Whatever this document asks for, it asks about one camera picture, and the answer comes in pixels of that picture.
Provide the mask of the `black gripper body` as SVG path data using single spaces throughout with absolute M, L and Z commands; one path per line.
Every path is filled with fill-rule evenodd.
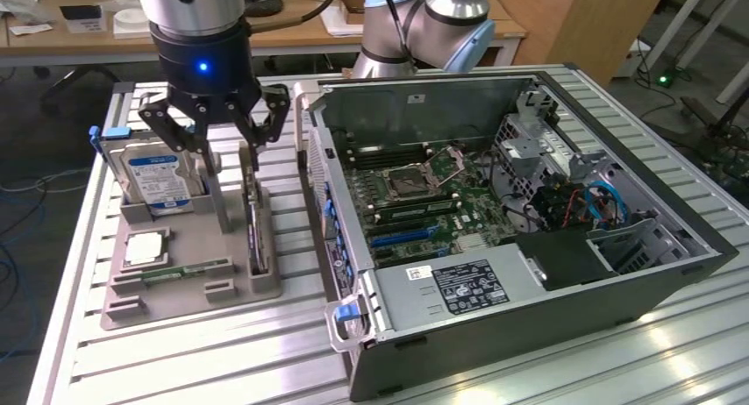
M 242 114 L 261 100 L 261 84 L 251 66 L 250 39 L 243 25 L 207 36 L 179 36 L 150 25 L 159 62 L 168 83 L 167 100 L 190 118 L 206 107 L 210 120 L 231 118 L 226 103 Z

